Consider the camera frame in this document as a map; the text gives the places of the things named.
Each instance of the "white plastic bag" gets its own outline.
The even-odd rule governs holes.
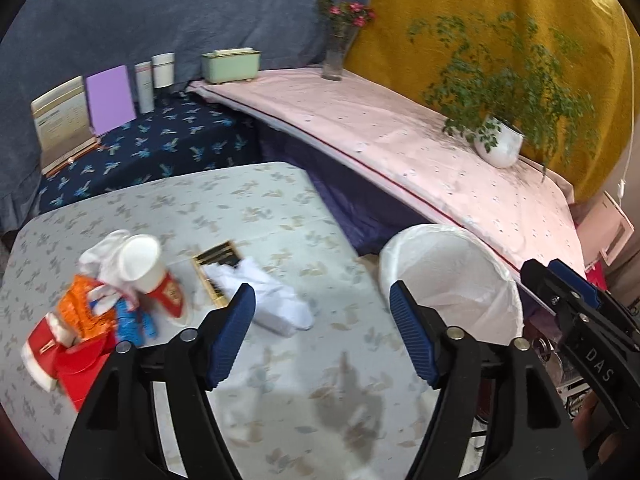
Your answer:
[[[409,227],[380,253],[380,287],[403,280],[415,301],[478,341],[507,345],[522,335],[522,304],[509,269],[476,236],[439,224]]]

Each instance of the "screw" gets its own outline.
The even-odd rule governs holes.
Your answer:
[[[198,336],[198,331],[194,328],[185,328],[182,332],[180,332],[180,339],[182,339],[185,343],[193,341]]]
[[[523,337],[517,337],[513,340],[513,345],[520,351],[524,352],[531,348],[529,341],[524,339]]]
[[[461,340],[465,336],[465,331],[459,326],[450,326],[447,328],[447,336],[455,341]]]
[[[120,341],[116,345],[116,352],[118,354],[126,354],[129,350],[131,350],[131,343],[129,341]]]

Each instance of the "white cord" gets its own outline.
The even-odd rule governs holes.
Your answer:
[[[626,154],[625,171],[622,172],[622,178],[618,183],[618,205],[622,207],[622,197],[625,195],[626,172],[631,162],[631,151],[634,147],[634,130],[636,129],[636,74],[634,69],[634,51],[631,47],[631,36],[629,35],[629,26],[626,23],[625,9],[620,6],[622,11],[622,19],[625,22],[626,42],[629,46],[629,60],[631,61],[631,138],[629,139],[629,152]]]

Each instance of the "dark blue tablecloth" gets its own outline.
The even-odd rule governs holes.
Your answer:
[[[159,178],[260,162],[254,120],[197,99],[163,98],[153,112],[102,136],[100,148],[43,178],[39,212]]]

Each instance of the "pink tablecloth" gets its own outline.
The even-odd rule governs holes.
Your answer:
[[[442,115],[387,88],[349,72],[327,81],[319,69],[302,68],[190,89],[281,123],[427,218],[473,232],[514,270],[530,258],[560,258],[584,275],[574,222],[551,179],[524,161],[494,168],[441,131]]]

